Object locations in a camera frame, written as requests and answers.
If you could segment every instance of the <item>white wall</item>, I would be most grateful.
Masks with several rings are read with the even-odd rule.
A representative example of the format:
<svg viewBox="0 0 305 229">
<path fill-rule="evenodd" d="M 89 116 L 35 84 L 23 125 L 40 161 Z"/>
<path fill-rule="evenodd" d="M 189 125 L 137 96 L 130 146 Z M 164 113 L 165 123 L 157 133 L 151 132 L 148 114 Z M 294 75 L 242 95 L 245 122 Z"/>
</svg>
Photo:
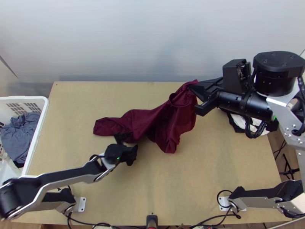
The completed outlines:
<svg viewBox="0 0 305 229">
<path fill-rule="evenodd" d="M 0 97 L 14 95 L 10 88 L 17 82 L 16 76 L 0 61 Z"/>
<path fill-rule="evenodd" d="M 0 55 L 44 92 L 57 80 L 204 80 L 234 58 L 300 54 L 304 7 L 303 0 L 0 0 Z"/>
</svg>

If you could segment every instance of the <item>maroon cloth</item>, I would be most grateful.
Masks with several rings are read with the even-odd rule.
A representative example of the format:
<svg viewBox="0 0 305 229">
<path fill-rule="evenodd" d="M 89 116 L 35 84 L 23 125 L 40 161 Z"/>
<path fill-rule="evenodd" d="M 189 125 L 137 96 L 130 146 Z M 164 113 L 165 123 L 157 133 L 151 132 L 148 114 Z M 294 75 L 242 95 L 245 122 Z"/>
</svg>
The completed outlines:
<svg viewBox="0 0 305 229">
<path fill-rule="evenodd" d="M 174 153 L 180 142 L 180 135 L 193 129 L 196 121 L 194 107 L 196 96 L 183 84 L 169 100 L 152 110 L 130 110 L 121 118 L 101 118 L 95 121 L 93 133 L 100 136 L 126 134 L 131 132 L 124 141 L 136 143 L 144 135 L 157 143 L 166 153 Z"/>
</svg>

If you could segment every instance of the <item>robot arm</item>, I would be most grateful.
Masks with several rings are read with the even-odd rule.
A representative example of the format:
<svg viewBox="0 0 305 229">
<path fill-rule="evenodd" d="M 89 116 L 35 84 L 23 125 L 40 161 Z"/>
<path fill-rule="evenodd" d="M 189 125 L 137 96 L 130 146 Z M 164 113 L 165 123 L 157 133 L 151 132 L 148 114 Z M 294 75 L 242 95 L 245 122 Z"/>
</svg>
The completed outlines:
<svg viewBox="0 0 305 229">
<path fill-rule="evenodd" d="M 246 135 L 250 138 L 261 133 L 247 130 L 247 117 L 263 120 L 267 129 L 277 125 L 278 120 L 287 144 L 296 149 L 301 180 L 285 181 L 271 189 L 246 191 L 238 187 L 230 196 L 218 197 L 220 209 L 227 211 L 227 206 L 233 206 L 232 210 L 237 213 L 248 207 L 275 208 L 290 218 L 305 216 L 305 88 L 302 79 L 305 60 L 289 52 L 259 53 L 254 57 L 253 67 L 251 75 L 249 62 L 232 60 L 223 66 L 223 77 L 190 85 L 203 101 L 195 107 L 195 112 L 204 116 L 219 107 L 244 116 Z M 298 102 L 290 108 L 288 104 L 294 98 Z"/>
<path fill-rule="evenodd" d="M 83 211 L 85 198 L 74 197 L 70 189 L 48 191 L 78 182 L 98 182 L 121 162 L 131 166 L 137 149 L 137 145 L 111 144 L 104 153 L 91 156 L 83 167 L 7 180 L 0 188 L 0 216 L 16 219 L 29 211 L 51 209 L 67 216 L 72 211 Z"/>
</svg>

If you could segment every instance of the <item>metal bracket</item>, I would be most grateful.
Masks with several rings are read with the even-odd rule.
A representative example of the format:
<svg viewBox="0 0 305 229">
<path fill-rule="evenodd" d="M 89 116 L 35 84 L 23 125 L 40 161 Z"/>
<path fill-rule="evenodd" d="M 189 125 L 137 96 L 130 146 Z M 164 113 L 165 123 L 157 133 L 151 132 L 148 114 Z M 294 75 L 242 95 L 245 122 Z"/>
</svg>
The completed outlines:
<svg viewBox="0 0 305 229">
<path fill-rule="evenodd" d="M 76 205 L 74 207 L 75 212 L 83 212 L 86 206 L 86 198 L 85 197 L 75 197 Z"/>
<path fill-rule="evenodd" d="M 229 198 L 228 196 L 227 197 L 219 197 L 218 201 L 222 206 L 229 206 L 231 203 L 228 201 L 228 198 Z M 229 210 L 229 208 L 224 208 L 222 206 L 219 205 L 219 210 L 220 211 L 228 211 Z"/>
</svg>

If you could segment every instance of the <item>garment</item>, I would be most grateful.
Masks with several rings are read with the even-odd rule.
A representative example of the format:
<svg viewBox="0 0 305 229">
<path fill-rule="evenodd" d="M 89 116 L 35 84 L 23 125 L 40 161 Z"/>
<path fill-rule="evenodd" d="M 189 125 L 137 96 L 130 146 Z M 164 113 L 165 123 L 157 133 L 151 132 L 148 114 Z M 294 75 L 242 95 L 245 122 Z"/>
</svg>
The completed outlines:
<svg viewBox="0 0 305 229">
<path fill-rule="evenodd" d="M 169 100 L 152 110 L 130 110 L 121 118 L 96 120 L 93 133 L 100 136 L 127 134 L 125 142 L 136 143 L 144 135 L 155 142 L 165 153 L 174 153 L 180 142 L 180 135 L 193 129 L 196 121 L 194 106 L 196 96 L 183 84 Z"/>
<path fill-rule="evenodd" d="M 11 123 L 2 127 L 2 145 L 13 161 L 20 164 L 26 161 L 39 117 L 40 114 L 37 113 L 22 114 L 17 118 L 11 118 Z"/>
</svg>

